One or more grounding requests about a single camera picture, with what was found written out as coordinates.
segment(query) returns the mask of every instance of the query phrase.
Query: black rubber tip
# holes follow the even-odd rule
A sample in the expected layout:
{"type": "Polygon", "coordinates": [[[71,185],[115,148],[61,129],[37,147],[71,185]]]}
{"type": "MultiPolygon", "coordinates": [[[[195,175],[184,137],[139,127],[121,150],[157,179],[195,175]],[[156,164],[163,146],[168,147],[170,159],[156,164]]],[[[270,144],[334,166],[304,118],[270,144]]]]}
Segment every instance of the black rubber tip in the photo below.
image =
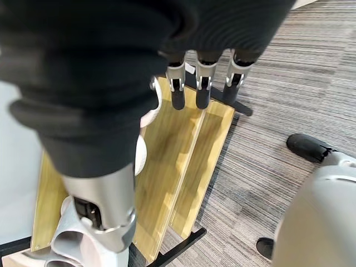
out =
{"type": "Polygon", "coordinates": [[[236,88],[236,85],[229,87],[227,84],[225,84],[222,95],[223,103],[232,105],[238,96],[238,88],[236,88]]]}
{"type": "Polygon", "coordinates": [[[182,110],[185,106],[184,91],[174,91],[172,92],[172,106],[176,110],[182,110]]]}
{"type": "Polygon", "coordinates": [[[257,251],[265,258],[271,260],[274,241],[271,238],[260,238],[256,243],[257,251]]]}
{"type": "Polygon", "coordinates": [[[324,160],[328,154],[326,147],[330,147],[327,143],[302,133],[289,136],[286,145],[291,152],[316,163],[321,163],[324,160]]]}
{"type": "Polygon", "coordinates": [[[210,101],[210,90],[202,89],[196,90],[195,103],[196,107],[204,110],[208,107],[210,101]]]}

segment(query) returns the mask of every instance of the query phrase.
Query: gray carpet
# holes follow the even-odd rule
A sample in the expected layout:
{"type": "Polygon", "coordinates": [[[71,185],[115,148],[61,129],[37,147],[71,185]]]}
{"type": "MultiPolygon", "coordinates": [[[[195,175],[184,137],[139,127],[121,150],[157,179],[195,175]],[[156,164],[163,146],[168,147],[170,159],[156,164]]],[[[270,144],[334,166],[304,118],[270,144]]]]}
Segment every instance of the gray carpet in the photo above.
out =
{"type": "MultiPolygon", "coordinates": [[[[189,53],[187,61],[194,58],[189,53]]],[[[228,60],[225,53],[217,88],[223,88],[228,60]]],[[[230,129],[196,222],[208,233],[170,267],[269,266],[255,243],[273,237],[317,168],[288,151],[290,134],[309,134],[356,155],[356,1],[319,1],[292,11],[239,100],[254,114],[236,116],[230,129]]],[[[180,241],[170,230],[161,251],[180,241]]]]}

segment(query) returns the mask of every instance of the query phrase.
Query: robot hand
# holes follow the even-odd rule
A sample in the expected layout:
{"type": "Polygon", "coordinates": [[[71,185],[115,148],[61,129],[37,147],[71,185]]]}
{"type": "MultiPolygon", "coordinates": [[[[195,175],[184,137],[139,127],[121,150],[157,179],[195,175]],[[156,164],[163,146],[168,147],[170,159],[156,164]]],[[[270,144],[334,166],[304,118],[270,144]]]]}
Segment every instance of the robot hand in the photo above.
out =
{"type": "Polygon", "coordinates": [[[217,61],[233,49],[224,101],[233,102],[295,0],[103,0],[0,3],[0,79],[19,87],[12,115],[37,131],[82,223],[108,249],[135,233],[134,160],[140,118],[157,107],[166,71],[184,107],[184,55],[197,51],[198,108],[217,61]]]}

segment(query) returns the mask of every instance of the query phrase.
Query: black metal frame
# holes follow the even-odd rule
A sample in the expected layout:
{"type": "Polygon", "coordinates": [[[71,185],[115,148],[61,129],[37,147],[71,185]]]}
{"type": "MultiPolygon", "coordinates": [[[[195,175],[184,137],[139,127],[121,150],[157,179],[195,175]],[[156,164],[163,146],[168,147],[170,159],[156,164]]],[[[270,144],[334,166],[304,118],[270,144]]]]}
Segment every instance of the black metal frame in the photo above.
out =
{"type": "Polygon", "coordinates": [[[199,239],[206,234],[205,228],[200,228],[197,232],[192,232],[187,239],[176,245],[165,254],[158,253],[157,259],[147,267],[164,267],[176,259],[180,254],[194,245],[199,239]]]}
{"type": "MultiPolygon", "coordinates": [[[[190,72],[187,72],[187,71],[185,72],[185,85],[196,90],[196,78],[195,78],[194,74],[191,74],[190,72]]],[[[225,103],[223,101],[223,96],[222,96],[223,93],[219,89],[212,86],[210,90],[211,90],[210,91],[211,98],[234,108],[235,111],[238,113],[242,113],[248,117],[252,116],[253,110],[251,108],[245,106],[244,104],[240,103],[239,101],[235,101],[232,105],[225,103]]]]}
{"type": "Polygon", "coordinates": [[[0,267],[2,267],[2,257],[24,249],[28,249],[30,244],[31,237],[0,245],[0,267]]]}

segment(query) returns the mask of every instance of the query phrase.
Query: wooden board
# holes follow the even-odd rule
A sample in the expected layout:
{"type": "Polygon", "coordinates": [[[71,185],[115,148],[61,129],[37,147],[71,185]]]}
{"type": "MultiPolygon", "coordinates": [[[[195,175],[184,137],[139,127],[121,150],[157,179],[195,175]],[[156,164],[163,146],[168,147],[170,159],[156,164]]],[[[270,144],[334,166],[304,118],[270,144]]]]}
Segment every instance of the wooden board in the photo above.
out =
{"type": "Polygon", "coordinates": [[[31,251],[50,245],[61,217],[62,202],[67,195],[61,175],[55,170],[50,158],[44,152],[38,182],[31,251]]]}
{"type": "Polygon", "coordinates": [[[219,102],[211,101],[206,110],[170,221],[184,239],[191,233],[233,117],[234,109],[219,102]]]}
{"type": "Polygon", "coordinates": [[[164,78],[162,108],[145,132],[147,160],[136,180],[138,222],[133,243],[148,262],[156,259],[185,176],[205,111],[195,105],[195,91],[185,88],[185,108],[172,107],[164,78]]]}

